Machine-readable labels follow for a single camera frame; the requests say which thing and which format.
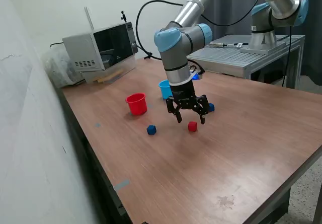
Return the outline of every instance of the blue tape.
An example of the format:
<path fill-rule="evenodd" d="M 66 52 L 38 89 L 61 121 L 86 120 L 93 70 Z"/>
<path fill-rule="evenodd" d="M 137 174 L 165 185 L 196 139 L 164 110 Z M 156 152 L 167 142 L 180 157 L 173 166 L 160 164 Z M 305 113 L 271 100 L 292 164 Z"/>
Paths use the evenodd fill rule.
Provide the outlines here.
<path fill-rule="evenodd" d="M 118 191 L 119 189 L 123 188 L 124 186 L 128 185 L 130 183 L 129 180 L 124 180 L 121 183 L 117 184 L 116 186 L 114 186 L 114 190 Z"/>

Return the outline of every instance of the blue cube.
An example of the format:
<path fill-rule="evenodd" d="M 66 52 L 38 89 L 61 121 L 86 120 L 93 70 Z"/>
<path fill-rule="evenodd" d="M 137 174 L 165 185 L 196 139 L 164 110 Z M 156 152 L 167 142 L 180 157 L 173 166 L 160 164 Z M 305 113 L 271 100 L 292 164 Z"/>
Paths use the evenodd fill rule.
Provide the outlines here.
<path fill-rule="evenodd" d="M 215 111 L 215 105 L 212 103 L 209 103 L 209 112 L 214 112 Z"/>
<path fill-rule="evenodd" d="M 150 125 L 149 127 L 147 127 L 146 131 L 149 135 L 155 135 L 156 127 L 154 125 Z"/>

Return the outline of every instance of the black cable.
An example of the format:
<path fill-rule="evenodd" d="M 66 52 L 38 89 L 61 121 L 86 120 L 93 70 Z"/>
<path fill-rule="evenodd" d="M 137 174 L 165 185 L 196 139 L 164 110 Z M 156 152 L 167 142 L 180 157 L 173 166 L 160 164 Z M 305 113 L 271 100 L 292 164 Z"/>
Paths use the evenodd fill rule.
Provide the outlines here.
<path fill-rule="evenodd" d="M 196 69 L 197 69 L 197 67 L 195 66 L 195 65 L 192 65 L 192 66 L 190 66 L 190 70 L 191 70 L 191 68 L 193 68 L 194 67 L 194 70 L 192 71 L 192 73 L 193 72 L 195 72 L 196 71 Z"/>
<path fill-rule="evenodd" d="M 158 59 L 158 60 L 162 60 L 161 58 L 158 58 L 158 57 L 155 57 L 152 55 L 151 52 L 148 52 L 145 50 L 145 48 L 143 47 L 143 45 L 141 44 L 141 40 L 139 38 L 139 34 L 138 34 L 138 24 L 139 24 L 139 18 L 140 18 L 140 15 L 142 13 L 142 10 L 144 9 L 144 7 L 148 4 L 151 4 L 151 3 L 165 3 L 165 4 L 170 4 L 170 5 L 176 5 L 176 6 L 183 6 L 183 4 L 177 4 L 177 3 L 172 3 L 172 2 L 168 2 L 168 1 L 165 1 L 165 0 L 152 0 L 152 1 L 148 1 L 147 3 L 145 3 L 139 10 L 139 13 L 137 14 L 137 17 L 136 17 L 136 22 L 135 22 L 135 33 L 136 33 L 136 39 L 137 39 L 137 42 L 139 43 L 140 45 L 140 48 L 141 50 L 144 51 L 144 53 L 147 54 L 147 57 L 145 57 L 144 59 L 146 58 L 153 58 L 153 59 Z"/>
<path fill-rule="evenodd" d="M 63 44 L 64 42 L 60 42 L 60 43 L 53 43 L 50 45 L 50 48 L 53 46 L 53 45 L 56 45 L 56 44 Z"/>
<path fill-rule="evenodd" d="M 286 77 L 287 69 L 288 69 L 288 64 L 290 62 L 290 53 L 291 53 L 291 46 L 292 46 L 292 26 L 290 27 L 290 36 L 289 37 L 290 37 L 290 45 L 288 47 L 287 61 L 286 61 L 286 67 L 285 67 L 285 73 L 284 73 L 282 87 L 284 87 L 285 77 Z"/>
<path fill-rule="evenodd" d="M 205 73 L 204 68 L 198 62 L 195 62 L 194 60 L 191 60 L 191 59 L 188 59 L 188 61 L 191 62 L 191 63 L 196 64 L 199 67 L 200 72 L 198 74 L 204 74 Z"/>
<path fill-rule="evenodd" d="M 214 23 L 213 21 L 211 21 L 210 19 L 206 18 L 206 16 L 204 15 L 201 15 L 205 20 L 207 20 L 209 23 L 213 24 L 213 25 L 216 25 L 216 26 L 220 26 L 220 27 L 227 27 L 227 26 L 231 26 L 231 25 L 234 25 L 234 24 L 237 24 L 239 23 L 240 21 L 242 21 L 244 18 L 246 18 L 246 16 L 253 10 L 253 8 L 255 7 L 255 5 L 257 4 L 259 0 L 256 0 L 256 2 L 254 3 L 254 5 L 252 6 L 252 8 L 239 20 L 237 20 L 236 22 L 232 23 L 232 24 L 217 24 L 217 23 Z"/>

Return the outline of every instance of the black power cord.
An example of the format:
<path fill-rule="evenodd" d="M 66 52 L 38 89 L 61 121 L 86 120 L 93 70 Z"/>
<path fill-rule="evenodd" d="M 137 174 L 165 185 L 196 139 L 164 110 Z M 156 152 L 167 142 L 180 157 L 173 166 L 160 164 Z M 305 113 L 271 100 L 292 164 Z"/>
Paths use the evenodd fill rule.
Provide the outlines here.
<path fill-rule="evenodd" d="M 211 20 L 209 20 L 208 18 L 206 18 L 204 15 L 202 15 L 202 17 L 207 20 L 209 23 L 213 24 L 213 25 L 216 25 L 216 26 L 221 26 L 221 27 L 226 27 L 226 26 L 231 26 L 231 25 L 234 25 L 234 24 L 237 24 L 239 23 L 241 20 L 243 20 L 251 11 L 252 9 L 255 7 L 255 5 L 257 4 L 259 0 L 256 0 L 256 2 L 254 3 L 254 5 L 252 6 L 252 8 L 247 12 L 247 14 L 245 14 L 241 19 L 237 20 L 236 22 L 232 23 L 232 24 L 217 24 L 217 23 L 214 23 L 212 22 Z M 170 4 L 170 5 L 175 5 L 175 6 L 183 6 L 183 4 L 178 4 L 178 3 L 172 3 L 172 2 L 169 2 L 169 1 L 166 1 L 166 0 L 151 0 L 151 1 L 148 1 L 146 2 L 139 10 L 139 13 L 137 14 L 137 17 L 136 17 L 136 21 L 135 21 L 135 34 L 136 34 L 136 39 L 137 39 L 137 42 L 139 44 L 138 48 L 141 49 L 142 51 L 144 51 L 144 53 L 147 54 L 146 57 L 144 57 L 144 59 L 147 59 L 147 58 L 153 58 L 153 59 L 157 59 L 157 60 L 162 60 L 161 58 L 159 57 L 155 57 L 152 55 L 151 52 L 148 52 L 142 45 L 141 43 L 141 40 L 140 40 L 140 37 L 139 37 L 139 33 L 138 33 L 138 24 L 139 24 L 139 18 L 140 18 L 140 15 L 142 13 L 142 10 L 145 8 L 145 6 L 151 4 L 151 3 L 165 3 L 165 4 Z M 199 74 L 203 74 L 205 72 L 205 70 L 203 69 L 203 67 L 195 62 L 194 60 L 191 60 L 191 59 L 188 59 L 189 62 L 193 63 L 193 64 L 196 64 L 199 68 L 200 68 L 200 72 Z"/>
<path fill-rule="evenodd" d="M 237 20 L 236 22 L 232 23 L 232 24 L 217 24 L 213 21 L 211 21 L 210 19 L 206 18 L 206 16 L 201 15 L 205 20 L 207 20 L 209 23 L 216 25 L 216 26 L 220 26 L 220 27 L 228 27 L 228 26 L 232 26 L 235 25 L 237 23 L 239 23 L 240 21 L 242 21 L 244 18 L 246 18 L 246 16 L 253 10 L 253 8 L 256 6 L 256 4 L 258 3 L 259 0 L 256 0 L 254 5 L 252 6 L 252 8 L 239 20 Z"/>
<path fill-rule="evenodd" d="M 53 45 L 57 45 L 57 44 L 63 44 L 64 42 L 59 42 L 59 43 L 53 43 L 50 45 L 50 48 L 53 46 Z"/>
<path fill-rule="evenodd" d="M 286 61 L 286 67 L 285 67 L 285 73 L 284 73 L 284 77 L 283 77 L 282 87 L 284 87 L 285 78 L 286 78 L 286 74 L 287 74 L 287 70 L 288 70 L 288 65 L 290 62 L 290 53 L 291 53 L 291 46 L 292 46 L 292 26 L 290 27 L 290 36 L 289 37 L 290 37 L 290 44 L 288 46 L 287 61 Z"/>

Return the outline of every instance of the table stain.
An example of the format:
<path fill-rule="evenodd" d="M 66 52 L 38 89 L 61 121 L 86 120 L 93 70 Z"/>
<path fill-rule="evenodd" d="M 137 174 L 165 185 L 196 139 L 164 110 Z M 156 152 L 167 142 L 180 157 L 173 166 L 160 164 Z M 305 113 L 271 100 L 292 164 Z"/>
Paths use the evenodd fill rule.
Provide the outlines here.
<path fill-rule="evenodd" d="M 231 198 L 228 198 L 227 196 L 218 196 L 217 198 L 220 207 L 232 209 L 232 206 L 234 206 L 235 197 L 233 195 Z"/>

